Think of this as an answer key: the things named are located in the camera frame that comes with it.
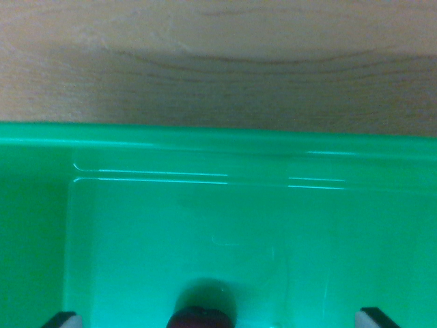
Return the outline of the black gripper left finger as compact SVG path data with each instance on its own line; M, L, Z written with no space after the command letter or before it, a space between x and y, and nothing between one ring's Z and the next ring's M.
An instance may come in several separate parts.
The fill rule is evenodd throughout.
M58 312L42 328L83 328L83 319L76 312Z

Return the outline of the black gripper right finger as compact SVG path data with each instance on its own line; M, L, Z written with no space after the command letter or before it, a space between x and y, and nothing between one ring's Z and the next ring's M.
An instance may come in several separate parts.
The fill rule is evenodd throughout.
M378 307L362 307L354 315L355 328L400 328Z

